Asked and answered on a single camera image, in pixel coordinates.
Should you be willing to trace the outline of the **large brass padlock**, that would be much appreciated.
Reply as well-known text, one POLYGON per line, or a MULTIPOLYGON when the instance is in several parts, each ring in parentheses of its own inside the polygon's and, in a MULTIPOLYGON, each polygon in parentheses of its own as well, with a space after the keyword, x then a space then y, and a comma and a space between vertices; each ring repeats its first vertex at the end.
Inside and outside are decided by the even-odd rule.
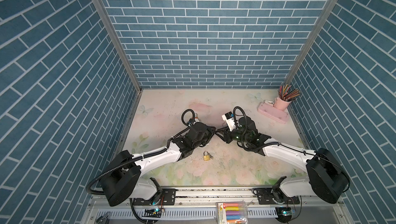
POLYGON ((208 151, 204 151, 203 153, 203 160, 204 161, 210 161, 213 159, 213 156, 208 152, 208 151))

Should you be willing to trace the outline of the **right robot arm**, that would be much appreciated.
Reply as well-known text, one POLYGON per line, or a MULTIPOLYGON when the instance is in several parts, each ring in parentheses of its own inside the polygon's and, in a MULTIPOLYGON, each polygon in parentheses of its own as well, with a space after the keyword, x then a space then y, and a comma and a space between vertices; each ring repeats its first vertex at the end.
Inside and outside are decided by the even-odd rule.
POLYGON ((350 177, 329 150, 306 150, 286 145, 260 133, 250 117, 236 119, 231 113, 226 113, 222 119, 227 126, 218 129, 216 134, 224 142, 236 141, 245 151, 282 160, 307 174, 305 177, 279 178, 271 190, 276 203, 284 203, 293 197, 317 196, 334 204, 342 193, 349 190, 350 177))

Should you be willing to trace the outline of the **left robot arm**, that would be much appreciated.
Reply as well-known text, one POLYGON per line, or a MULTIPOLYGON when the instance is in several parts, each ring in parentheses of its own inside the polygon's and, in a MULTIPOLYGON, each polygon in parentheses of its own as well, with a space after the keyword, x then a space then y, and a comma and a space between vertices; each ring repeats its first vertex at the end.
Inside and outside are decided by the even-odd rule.
POLYGON ((163 189, 155 178, 145 180, 143 175, 164 166, 183 160, 198 147, 209 143, 216 131, 202 122, 188 126, 167 145, 142 154, 119 153, 106 167, 99 183, 110 206, 117 206, 129 198, 143 199, 156 205, 162 198, 163 189))

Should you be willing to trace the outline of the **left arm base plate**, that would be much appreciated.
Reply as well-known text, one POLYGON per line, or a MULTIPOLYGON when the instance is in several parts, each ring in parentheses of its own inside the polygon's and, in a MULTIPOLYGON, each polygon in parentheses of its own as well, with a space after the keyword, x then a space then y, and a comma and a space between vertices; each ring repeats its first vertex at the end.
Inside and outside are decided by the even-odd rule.
POLYGON ((175 188, 165 188, 162 191, 157 192, 153 197, 148 200, 142 198, 133 199, 133 205, 144 206, 144 205, 153 205, 153 206, 162 206, 162 205, 174 205, 176 197, 176 189, 175 188))

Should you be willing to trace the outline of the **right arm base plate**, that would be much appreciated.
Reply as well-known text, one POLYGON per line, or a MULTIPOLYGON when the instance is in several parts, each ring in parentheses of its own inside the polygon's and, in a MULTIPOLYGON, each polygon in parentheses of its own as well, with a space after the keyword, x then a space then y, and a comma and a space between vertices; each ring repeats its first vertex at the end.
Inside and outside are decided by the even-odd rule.
POLYGON ((281 190, 273 188, 254 188, 252 193, 257 197, 259 204, 300 204, 299 197, 287 197, 281 190))

